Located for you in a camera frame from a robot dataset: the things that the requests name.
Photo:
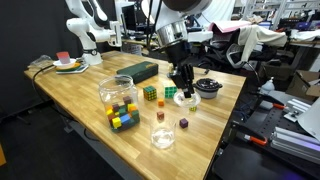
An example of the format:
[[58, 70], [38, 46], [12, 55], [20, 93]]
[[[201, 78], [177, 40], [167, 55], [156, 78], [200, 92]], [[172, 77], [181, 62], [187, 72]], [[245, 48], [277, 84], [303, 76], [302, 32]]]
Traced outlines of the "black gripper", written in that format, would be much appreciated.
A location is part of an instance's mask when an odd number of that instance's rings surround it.
[[193, 67], [185, 62], [189, 57], [189, 44], [186, 41], [177, 42], [165, 49], [168, 55], [168, 62], [173, 64], [173, 72], [169, 77], [178, 89], [185, 89], [184, 95], [190, 98], [194, 93], [193, 89]]

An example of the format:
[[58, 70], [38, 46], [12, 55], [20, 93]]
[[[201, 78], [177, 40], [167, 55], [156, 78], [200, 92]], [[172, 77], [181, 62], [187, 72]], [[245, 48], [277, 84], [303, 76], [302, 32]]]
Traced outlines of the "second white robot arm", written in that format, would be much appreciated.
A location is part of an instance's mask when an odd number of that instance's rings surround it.
[[80, 40], [82, 58], [86, 64], [102, 62], [97, 43], [107, 42], [110, 46], [121, 47], [121, 29], [118, 21], [109, 21], [98, 0], [65, 0], [69, 10], [77, 15], [66, 21], [67, 28]]

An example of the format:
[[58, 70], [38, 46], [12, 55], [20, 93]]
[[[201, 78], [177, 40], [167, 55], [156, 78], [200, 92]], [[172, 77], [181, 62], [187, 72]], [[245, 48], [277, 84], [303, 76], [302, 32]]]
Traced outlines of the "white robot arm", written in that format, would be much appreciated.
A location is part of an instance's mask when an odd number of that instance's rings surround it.
[[173, 64], [169, 77], [181, 89], [185, 98], [194, 94], [193, 68], [183, 61], [189, 56], [187, 27], [184, 18], [204, 11], [212, 0], [143, 0], [148, 3], [148, 17], [152, 17], [160, 47]]

